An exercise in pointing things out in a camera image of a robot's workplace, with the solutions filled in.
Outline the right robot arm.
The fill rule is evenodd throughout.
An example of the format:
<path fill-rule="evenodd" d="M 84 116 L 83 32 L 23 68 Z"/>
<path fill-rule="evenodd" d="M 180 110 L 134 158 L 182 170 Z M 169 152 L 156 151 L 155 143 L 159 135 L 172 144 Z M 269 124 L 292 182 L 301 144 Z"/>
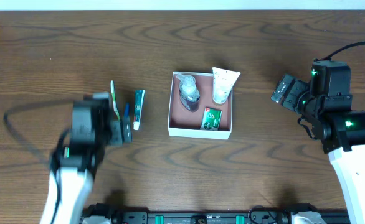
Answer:
<path fill-rule="evenodd" d="M 348 72 L 313 72 L 306 83 L 291 75 L 278 82 L 271 99 L 311 124 L 338 176 L 351 223 L 365 223 L 365 111 L 351 108 Z"/>

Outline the blue disposable razor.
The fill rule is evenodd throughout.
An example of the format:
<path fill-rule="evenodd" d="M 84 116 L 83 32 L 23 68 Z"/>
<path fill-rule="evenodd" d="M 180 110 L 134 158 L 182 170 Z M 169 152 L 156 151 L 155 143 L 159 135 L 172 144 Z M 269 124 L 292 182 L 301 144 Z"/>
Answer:
<path fill-rule="evenodd" d="M 124 117 L 124 118 L 129 117 L 129 113 L 130 113 L 130 104 L 129 104 L 129 103 L 127 103 L 127 104 L 125 105 L 125 110 L 124 110 L 124 113 L 123 113 L 123 117 Z"/>

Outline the green toothpaste tube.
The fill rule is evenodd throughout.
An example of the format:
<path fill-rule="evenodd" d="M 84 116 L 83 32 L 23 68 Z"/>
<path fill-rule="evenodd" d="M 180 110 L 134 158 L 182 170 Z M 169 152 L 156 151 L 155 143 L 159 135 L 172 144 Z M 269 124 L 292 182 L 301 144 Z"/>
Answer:
<path fill-rule="evenodd" d="M 134 112 L 134 121 L 133 121 L 133 129 L 135 131 L 139 130 L 141 124 L 141 112 L 143 107 L 143 102 L 145 98 L 145 90 L 136 90 L 135 91 L 135 112 Z"/>

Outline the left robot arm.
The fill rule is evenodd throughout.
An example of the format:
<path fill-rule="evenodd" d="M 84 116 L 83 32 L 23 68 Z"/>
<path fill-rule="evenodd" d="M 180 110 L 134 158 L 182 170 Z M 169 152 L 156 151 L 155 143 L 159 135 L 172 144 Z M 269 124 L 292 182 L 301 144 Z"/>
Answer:
<path fill-rule="evenodd" d="M 61 135 L 60 145 L 50 158 L 49 193 L 40 220 L 45 223 L 80 223 L 85 202 L 90 195 L 99 164 L 104 157 L 105 146 L 120 146 L 132 141 L 130 117 L 105 122 L 104 130 L 111 138 L 89 150 L 87 145 L 74 156 L 68 146 L 63 146 L 65 134 Z"/>

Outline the green white toothbrush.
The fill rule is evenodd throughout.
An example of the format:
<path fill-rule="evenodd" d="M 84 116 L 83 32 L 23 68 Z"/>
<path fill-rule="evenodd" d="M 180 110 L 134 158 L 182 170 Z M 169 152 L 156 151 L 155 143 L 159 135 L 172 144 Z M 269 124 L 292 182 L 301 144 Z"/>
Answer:
<path fill-rule="evenodd" d="M 110 82 L 110 90 L 111 90 L 111 97 L 112 97 L 112 101 L 113 101 L 113 110 L 114 113 L 116 114 L 117 120 L 120 120 L 120 114 L 117 108 L 117 103 L 116 103 L 116 88 L 115 88 L 115 82 L 113 80 L 111 80 Z"/>

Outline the green soap bar box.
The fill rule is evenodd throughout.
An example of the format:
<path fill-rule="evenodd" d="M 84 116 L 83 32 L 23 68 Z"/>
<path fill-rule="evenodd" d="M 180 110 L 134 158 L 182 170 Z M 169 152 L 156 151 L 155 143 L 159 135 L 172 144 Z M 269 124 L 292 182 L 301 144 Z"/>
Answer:
<path fill-rule="evenodd" d="M 221 110 L 205 107 L 200 129 L 206 131 L 217 131 L 219 129 L 221 117 Z"/>

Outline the clear pump soap bottle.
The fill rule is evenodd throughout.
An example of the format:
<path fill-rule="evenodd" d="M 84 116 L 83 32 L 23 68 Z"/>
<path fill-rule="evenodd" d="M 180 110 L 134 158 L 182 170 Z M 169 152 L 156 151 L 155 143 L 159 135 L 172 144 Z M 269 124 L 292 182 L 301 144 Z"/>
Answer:
<path fill-rule="evenodd" d="M 190 112 L 196 112 L 199 108 L 200 93 L 196 86 L 196 79 L 192 75 L 178 73 L 179 97 L 182 105 Z"/>

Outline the white lotion tube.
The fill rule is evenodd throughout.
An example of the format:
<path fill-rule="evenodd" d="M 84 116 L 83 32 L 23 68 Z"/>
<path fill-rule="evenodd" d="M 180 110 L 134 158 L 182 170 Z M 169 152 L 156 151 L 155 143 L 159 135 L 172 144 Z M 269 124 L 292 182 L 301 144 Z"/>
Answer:
<path fill-rule="evenodd" d="M 241 73 L 217 67 L 213 67 L 212 72 L 213 72 L 212 99 L 215 104 L 223 105 L 227 101 L 232 91 L 232 88 Z"/>

